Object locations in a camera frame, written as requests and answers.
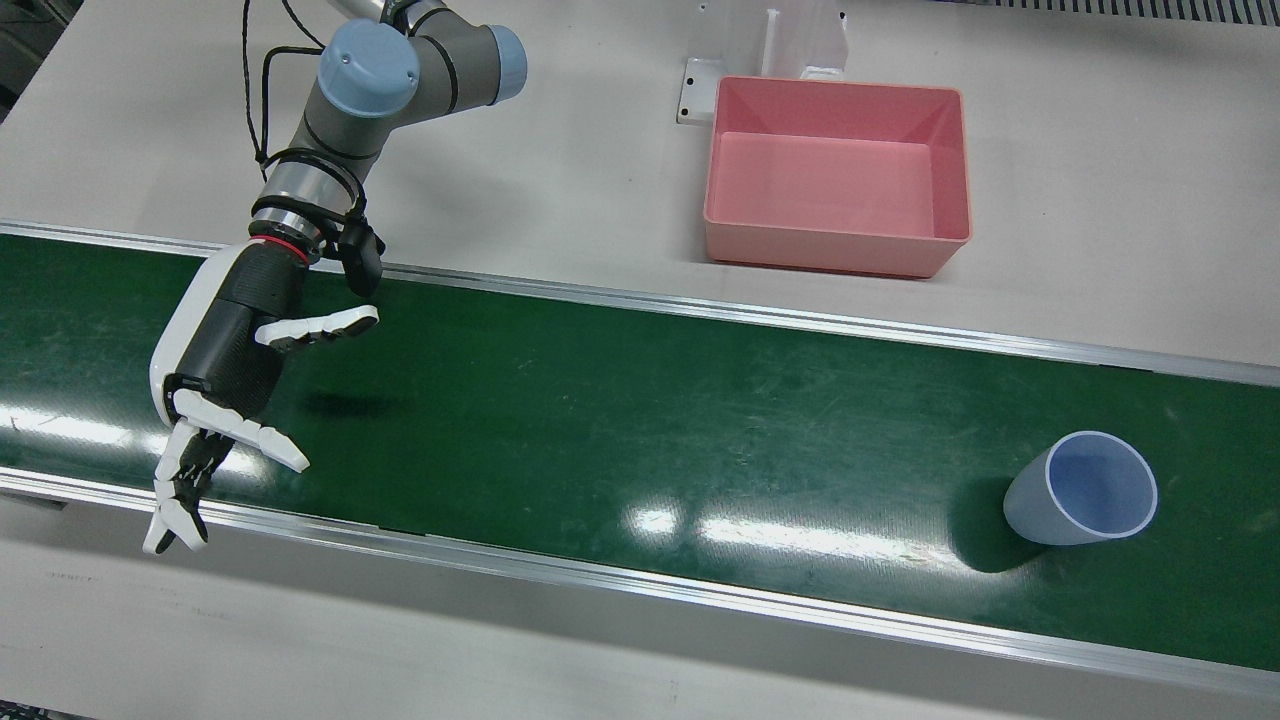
pink bin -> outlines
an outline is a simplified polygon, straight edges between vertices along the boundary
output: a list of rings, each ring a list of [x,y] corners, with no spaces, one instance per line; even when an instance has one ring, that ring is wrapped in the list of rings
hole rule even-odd
[[[970,236],[960,94],[726,77],[703,217],[716,260],[932,277]]]

light blue cup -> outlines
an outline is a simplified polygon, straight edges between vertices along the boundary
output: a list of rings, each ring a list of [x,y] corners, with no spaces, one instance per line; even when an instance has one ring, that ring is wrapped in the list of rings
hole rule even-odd
[[[1023,469],[1005,493],[1005,519],[1043,544],[1126,538],[1156,515],[1156,478],[1125,441],[1071,433]]]

light blue joint cap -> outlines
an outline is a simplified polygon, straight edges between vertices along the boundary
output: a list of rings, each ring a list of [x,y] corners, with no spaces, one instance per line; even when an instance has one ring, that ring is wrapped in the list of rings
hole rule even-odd
[[[525,46],[504,26],[489,26],[489,32],[498,41],[498,67],[502,76],[498,79],[498,96],[493,102],[502,102],[520,95],[525,88],[525,79],[529,78],[529,56],[525,55]]]
[[[385,118],[408,105],[421,65],[408,38],[366,18],[347,20],[320,54],[316,78],[325,99],[348,115]]]

green conveyor belt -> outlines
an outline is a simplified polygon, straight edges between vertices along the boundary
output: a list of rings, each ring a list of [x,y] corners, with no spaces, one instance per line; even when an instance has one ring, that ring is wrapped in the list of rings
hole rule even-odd
[[[197,263],[0,237],[0,465],[150,487],[147,360]],[[1280,389],[401,281],[378,305],[264,416],[311,469],[237,452],[211,497],[1280,670]],[[1001,497],[1084,428],[1161,507],[1044,551]]]

black cable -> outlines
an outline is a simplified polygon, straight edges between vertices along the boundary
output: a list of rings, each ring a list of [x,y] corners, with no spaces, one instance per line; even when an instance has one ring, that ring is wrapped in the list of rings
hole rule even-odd
[[[244,8],[241,12],[241,70],[244,73],[244,123],[248,124],[248,140],[253,143],[253,158],[260,158],[262,152],[262,146],[257,143],[257,132],[253,131],[253,110],[250,108],[250,86],[248,86],[248,3],[244,0]],[[262,181],[266,181],[266,172],[262,173]]]
[[[315,42],[316,47],[324,50],[324,42],[320,42],[320,38],[311,35],[311,31],[307,29],[307,26],[302,24],[302,20],[298,19],[298,14],[294,13],[293,6],[289,5],[289,0],[280,0],[280,5],[284,5],[284,12],[289,14],[289,19],[293,20],[293,24],[298,26],[298,29],[302,31],[302,35],[311,38],[311,42]]]
[[[268,119],[270,118],[268,110],[269,108],[268,102],[269,102],[269,83],[271,79],[271,59],[274,59],[276,55],[319,55],[320,53],[323,53],[323,50],[320,50],[319,47],[294,47],[284,45],[280,47],[273,47],[268,50],[266,56],[262,58],[262,85],[260,87],[260,90],[262,91],[262,145],[255,146],[256,152],[253,155],[253,160],[262,168],[264,181],[266,179],[266,167],[264,165],[264,163],[268,161],[266,137],[268,137]]]
[[[324,214],[325,219],[334,222],[346,222],[349,219],[364,217],[365,206],[369,202],[369,199],[365,195],[365,184],[361,183],[360,178],[357,178],[356,174],[352,173],[349,169],[347,169],[344,165],[334,161],[332,158],[329,158],[324,152],[320,152],[319,150],[312,150],[310,147],[285,147],[284,150],[280,150],[275,155],[268,158],[266,163],[264,163],[262,167],[265,169],[274,165],[275,163],[282,163],[282,161],[301,163],[303,165],[311,165],[312,168],[323,170],[325,174],[337,181],[338,184],[343,187],[343,190],[347,191],[347,196],[351,197],[351,210],[348,210],[346,214],[338,214],[334,213],[333,210],[316,206],[319,210],[321,210],[321,214]],[[275,200],[275,199],[266,199],[266,197],[260,199],[260,201],[266,201],[266,200]]]

